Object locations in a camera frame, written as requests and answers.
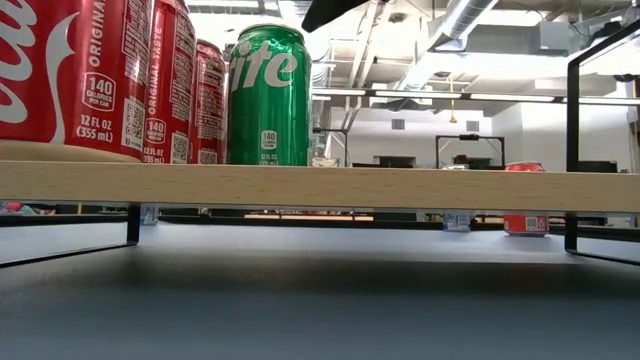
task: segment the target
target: ceiling duct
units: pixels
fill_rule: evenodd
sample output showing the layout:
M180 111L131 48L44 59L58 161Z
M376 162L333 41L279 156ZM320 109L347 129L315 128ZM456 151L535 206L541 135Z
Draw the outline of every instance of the ceiling duct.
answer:
M498 0L452 0L447 12L434 20L436 31L427 39L427 52L407 71L398 90L421 90L433 72L429 69L429 52L452 41L462 40L478 25L480 16L493 8Z

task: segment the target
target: ceiling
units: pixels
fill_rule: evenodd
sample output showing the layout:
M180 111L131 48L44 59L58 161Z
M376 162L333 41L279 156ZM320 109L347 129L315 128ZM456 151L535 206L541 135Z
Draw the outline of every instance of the ceiling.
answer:
M187 5L190 6L198 36L224 47L234 44L238 33L252 24L277 21L299 26L310 4L310 1L299 0L263 0L264 5L261 6L267 9L267 14L261 15L259 11L253 11L253 2L259 3L258 0L187 0ZM368 51L375 51L376 57L366 76L365 87L374 83L393 83L403 77L414 61L416 46L419 47L420 42L428 36L425 32L427 22L434 16L444 14L447 3L447 0L392 0L391 5L387 5L392 6L393 22L380 22L373 28ZM629 4L630 0L501 0L492 11L483 15L480 24L505 26L506 30L506 26L535 26L544 18L557 22L570 18L584 20L623 9ZM368 4L364 4L313 34L306 34L308 47L316 62L331 66L330 83L327 86L347 85L356 48L363 41L358 36L359 26L367 8ZM330 49L329 56L320 59L327 52L327 47ZM473 54L452 68L454 61L449 61L452 58L443 56L439 61L440 67L435 70L446 71L447 74L431 77L428 85L434 90L448 91L453 88L454 91L527 94L565 91L557 86L536 86L541 82L536 83L535 80L551 79L554 83L562 83L566 61L539 66L525 63L520 57L501 55L496 58L495 55ZM595 79L592 76L591 81L594 82L593 89L601 92L593 95L604 95L608 89L615 87L610 76L596 76ZM436 101L434 105L441 106L441 103L450 107L447 101ZM464 107L486 109L490 106L491 103L473 102Z

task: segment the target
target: coca-cola can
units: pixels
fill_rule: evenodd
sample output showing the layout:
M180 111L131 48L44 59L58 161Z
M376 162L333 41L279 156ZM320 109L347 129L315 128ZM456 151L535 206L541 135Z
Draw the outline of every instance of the coca-cola can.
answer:
M196 38L182 0L156 0L143 162L186 164Z
M226 65L220 49L198 39L189 129L189 164L224 164L227 158Z
M544 172L539 162L508 164L505 170ZM549 233L549 218L543 215L505 214L504 230L509 235L545 236Z
M0 159L139 162L152 0L0 11Z

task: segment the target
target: wooden shelf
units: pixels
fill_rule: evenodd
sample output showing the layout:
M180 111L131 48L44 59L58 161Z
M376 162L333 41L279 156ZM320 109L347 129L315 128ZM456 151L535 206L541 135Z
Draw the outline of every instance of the wooden shelf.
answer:
M0 161L0 199L640 213L640 175Z

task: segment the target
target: black overhead object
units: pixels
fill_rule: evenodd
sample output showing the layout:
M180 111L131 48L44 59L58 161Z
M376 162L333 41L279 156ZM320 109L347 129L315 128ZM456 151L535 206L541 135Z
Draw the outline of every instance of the black overhead object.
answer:
M367 0L313 0L302 22L302 28L312 32L366 2Z

